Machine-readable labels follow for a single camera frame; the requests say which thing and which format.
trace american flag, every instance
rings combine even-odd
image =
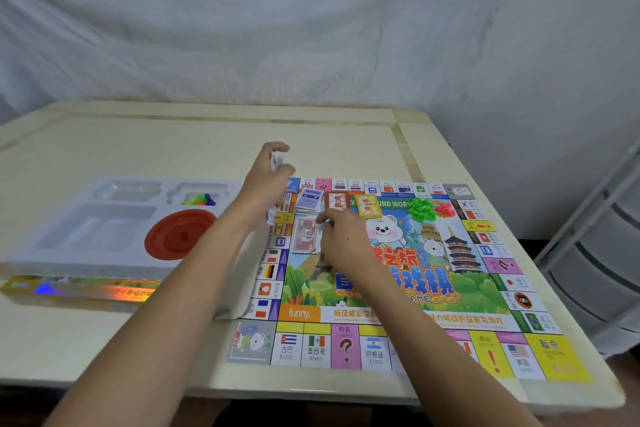
[[[529,352],[522,344],[508,344],[507,348],[515,358],[529,358]]]

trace game board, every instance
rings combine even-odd
[[[325,206],[348,203],[364,217],[375,216],[367,219],[367,233],[398,287],[491,375],[591,381],[460,183],[291,178],[228,361],[404,372],[375,312],[340,270],[319,261],[318,253],[291,253],[304,188],[323,190]]]

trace pagoda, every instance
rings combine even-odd
[[[449,227],[449,234],[451,237],[444,240],[449,249],[449,258],[451,259],[451,265],[454,267],[454,271],[459,270],[471,270],[481,272],[482,268],[478,262],[476,262],[476,256],[471,252],[471,247],[467,241],[456,237],[453,234],[453,230]]]

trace person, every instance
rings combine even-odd
[[[282,204],[294,168],[269,169],[269,142],[240,193],[116,332],[46,421],[46,427],[167,426],[221,289],[248,234]],[[437,427],[539,426],[533,415],[396,285],[369,244],[365,221],[350,210],[326,210],[321,249],[328,263],[362,291],[396,347],[423,411]]]

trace table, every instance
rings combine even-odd
[[[59,101],[0,128],[0,257],[100,175],[242,180],[263,142],[297,176],[466,182],[594,379],[503,380],[536,414],[619,407],[624,391],[428,116],[388,108]],[[66,387],[129,316],[19,306],[0,295],[0,382]],[[187,393],[417,404],[404,375],[226,362],[236,321],[214,321]]]

